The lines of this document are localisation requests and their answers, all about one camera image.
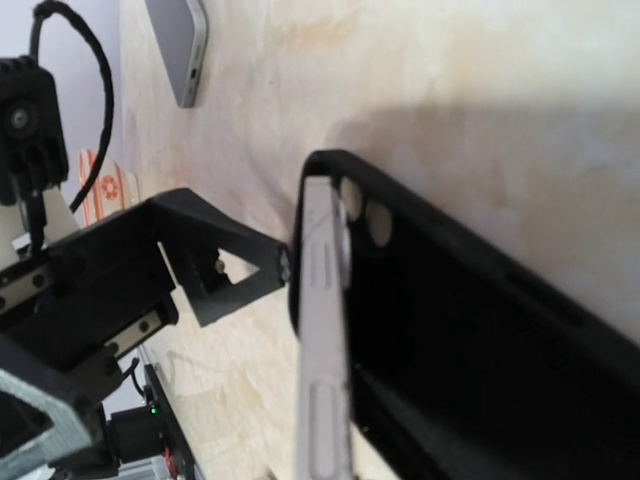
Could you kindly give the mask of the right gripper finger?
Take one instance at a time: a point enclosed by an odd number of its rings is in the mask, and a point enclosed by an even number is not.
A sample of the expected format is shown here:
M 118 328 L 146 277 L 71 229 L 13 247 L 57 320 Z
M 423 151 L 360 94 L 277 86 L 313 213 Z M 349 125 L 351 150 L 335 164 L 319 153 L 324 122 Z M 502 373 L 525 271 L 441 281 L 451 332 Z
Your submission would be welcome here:
M 103 437 L 94 380 L 108 349 L 101 347 L 74 373 L 62 373 L 3 335 L 1 337 L 1 477 L 18 479 L 93 448 Z

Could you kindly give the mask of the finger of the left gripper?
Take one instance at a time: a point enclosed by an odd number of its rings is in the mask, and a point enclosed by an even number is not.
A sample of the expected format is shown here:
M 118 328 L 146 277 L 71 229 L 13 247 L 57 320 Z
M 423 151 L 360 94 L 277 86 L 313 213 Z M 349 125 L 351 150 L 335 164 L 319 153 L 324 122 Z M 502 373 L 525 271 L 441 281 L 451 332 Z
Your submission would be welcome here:
M 290 278 L 287 247 L 179 188 L 146 201 L 200 326 L 281 289 Z

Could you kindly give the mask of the black phone case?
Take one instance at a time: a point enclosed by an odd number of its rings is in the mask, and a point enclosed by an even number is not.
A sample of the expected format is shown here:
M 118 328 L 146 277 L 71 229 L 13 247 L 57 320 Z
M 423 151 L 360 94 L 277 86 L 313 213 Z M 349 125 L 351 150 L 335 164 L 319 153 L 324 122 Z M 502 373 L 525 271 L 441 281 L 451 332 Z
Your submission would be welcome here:
M 344 150 L 302 174 L 391 214 L 350 226 L 355 423 L 401 479 L 635 479 L 639 349 L 536 274 Z

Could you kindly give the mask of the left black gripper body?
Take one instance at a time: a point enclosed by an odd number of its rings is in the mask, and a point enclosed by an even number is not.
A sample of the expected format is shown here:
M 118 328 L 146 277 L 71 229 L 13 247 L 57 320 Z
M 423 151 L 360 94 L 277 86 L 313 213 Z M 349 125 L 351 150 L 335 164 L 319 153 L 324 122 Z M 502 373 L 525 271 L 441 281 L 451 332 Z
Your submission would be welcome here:
M 1 382 L 49 385 L 85 366 L 112 379 L 120 357 L 177 323 L 176 283 L 154 209 L 128 209 L 39 249 L 1 272 Z

